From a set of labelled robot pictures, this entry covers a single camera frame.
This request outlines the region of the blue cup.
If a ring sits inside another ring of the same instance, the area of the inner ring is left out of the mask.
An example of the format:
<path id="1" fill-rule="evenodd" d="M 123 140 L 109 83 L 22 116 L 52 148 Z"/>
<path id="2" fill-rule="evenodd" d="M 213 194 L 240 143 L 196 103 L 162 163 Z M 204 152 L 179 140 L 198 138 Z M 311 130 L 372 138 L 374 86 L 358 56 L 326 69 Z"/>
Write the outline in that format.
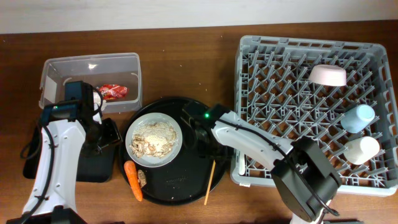
<path id="1" fill-rule="evenodd" d="M 347 132 L 355 134 L 369 125 L 375 115 L 375 111 L 369 105 L 358 105 L 344 114 L 341 125 Z"/>

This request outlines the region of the pink bowl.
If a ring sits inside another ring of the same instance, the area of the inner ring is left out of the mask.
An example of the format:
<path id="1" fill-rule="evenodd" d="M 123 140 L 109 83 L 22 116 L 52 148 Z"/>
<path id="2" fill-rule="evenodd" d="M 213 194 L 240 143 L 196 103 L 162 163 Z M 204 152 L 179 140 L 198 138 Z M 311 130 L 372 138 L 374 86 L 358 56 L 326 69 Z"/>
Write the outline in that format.
<path id="1" fill-rule="evenodd" d="M 316 65 L 308 80 L 326 86 L 345 86 L 346 70 L 336 65 Z"/>

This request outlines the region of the white cup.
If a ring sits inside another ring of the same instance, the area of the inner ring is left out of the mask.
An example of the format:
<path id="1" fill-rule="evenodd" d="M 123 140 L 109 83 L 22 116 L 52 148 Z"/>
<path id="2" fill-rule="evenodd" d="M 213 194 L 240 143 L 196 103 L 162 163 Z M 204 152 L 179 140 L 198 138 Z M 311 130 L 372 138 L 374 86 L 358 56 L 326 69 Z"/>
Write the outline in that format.
<path id="1" fill-rule="evenodd" d="M 381 149 L 379 142 L 370 136 L 349 141 L 345 147 L 347 148 L 343 153 L 345 158 L 355 165 L 364 164 L 378 154 Z"/>

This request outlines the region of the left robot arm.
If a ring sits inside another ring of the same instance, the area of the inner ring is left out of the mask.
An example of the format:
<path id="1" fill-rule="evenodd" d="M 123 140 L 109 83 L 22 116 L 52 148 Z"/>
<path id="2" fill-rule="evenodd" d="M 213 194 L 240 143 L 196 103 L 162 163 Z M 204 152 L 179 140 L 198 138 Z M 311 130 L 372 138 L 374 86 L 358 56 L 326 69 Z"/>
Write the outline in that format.
<path id="1" fill-rule="evenodd" d="M 101 154 L 122 140 L 116 123 L 102 119 L 96 88 L 83 81 L 65 85 L 65 99 L 44 107 L 40 119 L 40 160 L 22 216 L 9 223 L 84 223 L 75 203 L 80 154 Z"/>

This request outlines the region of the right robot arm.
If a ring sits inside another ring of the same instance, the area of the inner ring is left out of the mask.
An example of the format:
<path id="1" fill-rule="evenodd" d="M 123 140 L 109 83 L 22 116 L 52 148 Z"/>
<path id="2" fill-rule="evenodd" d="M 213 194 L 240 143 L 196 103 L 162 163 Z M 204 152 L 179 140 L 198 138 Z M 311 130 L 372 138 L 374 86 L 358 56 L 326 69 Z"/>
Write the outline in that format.
<path id="1" fill-rule="evenodd" d="M 222 105 L 209 108 L 196 101 L 183 107 L 182 119 L 211 142 L 233 148 L 268 169 L 282 201 L 302 220 L 321 220 L 325 213 L 339 216 L 327 203 L 342 185 L 341 178 L 313 139 L 278 137 Z"/>

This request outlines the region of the white plastic fork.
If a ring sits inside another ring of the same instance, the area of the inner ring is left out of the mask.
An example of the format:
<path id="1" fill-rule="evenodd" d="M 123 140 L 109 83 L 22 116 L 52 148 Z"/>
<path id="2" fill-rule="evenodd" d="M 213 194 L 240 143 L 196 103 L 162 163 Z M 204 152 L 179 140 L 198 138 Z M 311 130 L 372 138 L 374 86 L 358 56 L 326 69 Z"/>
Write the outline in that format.
<path id="1" fill-rule="evenodd" d="M 238 156 L 238 174 L 245 175 L 246 173 L 246 158 L 245 154 L 240 152 Z"/>

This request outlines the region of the red snack wrapper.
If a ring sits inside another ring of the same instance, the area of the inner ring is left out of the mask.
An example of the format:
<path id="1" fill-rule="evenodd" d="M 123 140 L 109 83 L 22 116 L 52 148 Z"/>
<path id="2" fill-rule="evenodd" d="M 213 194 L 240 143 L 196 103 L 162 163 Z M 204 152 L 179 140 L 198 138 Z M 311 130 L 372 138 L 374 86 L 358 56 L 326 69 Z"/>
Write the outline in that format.
<path id="1" fill-rule="evenodd" d="M 106 84 L 98 88 L 104 100 L 117 100 L 124 98 L 129 88 L 117 84 Z"/>

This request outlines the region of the white tissue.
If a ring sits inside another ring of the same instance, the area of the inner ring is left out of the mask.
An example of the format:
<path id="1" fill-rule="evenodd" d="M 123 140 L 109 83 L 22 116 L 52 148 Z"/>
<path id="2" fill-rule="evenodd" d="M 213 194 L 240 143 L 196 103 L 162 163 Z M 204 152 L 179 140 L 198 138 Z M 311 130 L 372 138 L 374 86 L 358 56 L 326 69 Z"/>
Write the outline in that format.
<path id="1" fill-rule="evenodd" d="M 103 95 L 98 92 L 93 92 L 93 102 L 95 106 L 95 112 L 104 111 L 106 108 L 106 100 L 103 98 Z"/>

